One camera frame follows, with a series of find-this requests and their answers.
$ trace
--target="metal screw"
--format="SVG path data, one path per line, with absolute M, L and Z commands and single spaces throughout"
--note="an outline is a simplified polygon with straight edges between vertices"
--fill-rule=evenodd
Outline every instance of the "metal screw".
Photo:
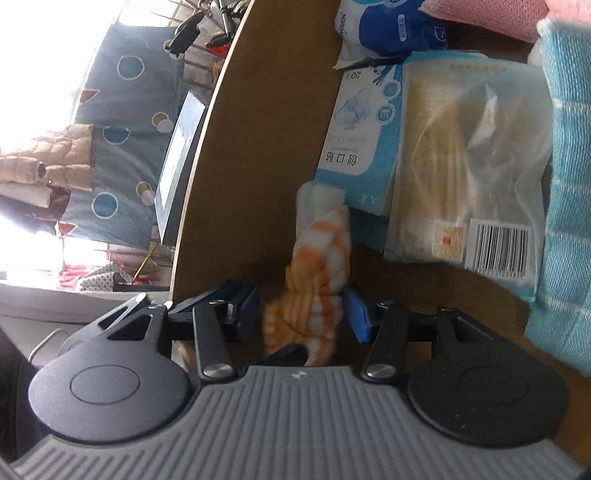
M 206 366 L 203 373 L 209 378 L 226 378 L 234 373 L 234 369 L 228 364 L 213 364 Z
M 365 373 L 367 373 L 368 377 L 384 380 L 393 377 L 396 369 L 388 364 L 374 364 L 367 367 Z

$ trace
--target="blue towel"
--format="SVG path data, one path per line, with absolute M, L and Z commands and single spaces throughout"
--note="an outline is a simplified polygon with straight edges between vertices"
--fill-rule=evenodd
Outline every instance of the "blue towel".
M 591 26 L 538 24 L 554 103 L 554 177 L 527 338 L 591 373 Z

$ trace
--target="pink cloth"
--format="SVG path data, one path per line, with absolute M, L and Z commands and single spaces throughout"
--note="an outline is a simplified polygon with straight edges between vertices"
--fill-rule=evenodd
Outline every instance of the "pink cloth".
M 546 0 L 546 3 L 552 15 L 591 23 L 591 0 Z
M 569 0 L 550 2 L 566 4 Z M 548 14 L 544 0 L 425 0 L 419 10 L 442 20 L 487 28 L 530 43 L 538 38 L 537 22 Z

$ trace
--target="black round pad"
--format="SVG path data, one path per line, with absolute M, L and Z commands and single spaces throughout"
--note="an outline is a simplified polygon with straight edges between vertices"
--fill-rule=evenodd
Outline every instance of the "black round pad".
M 463 343 L 419 367 L 408 382 L 419 415 L 456 440 L 516 447 L 553 436 L 569 392 L 550 367 L 512 345 Z
M 37 372 L 29 402 L 56 435 L 96 445 L 165 426 L 189 393 L 183 369 L 146 342 L 86 342 Z

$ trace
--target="red cloth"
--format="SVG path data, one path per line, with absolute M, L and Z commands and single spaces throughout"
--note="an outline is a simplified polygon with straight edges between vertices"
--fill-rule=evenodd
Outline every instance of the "red cloth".
M 88 275 L 96 267 L 89 267 L 88 265 L 65 265 L 64 270 L 59 274 L 58 290 L 74 291 L 78 280 Z

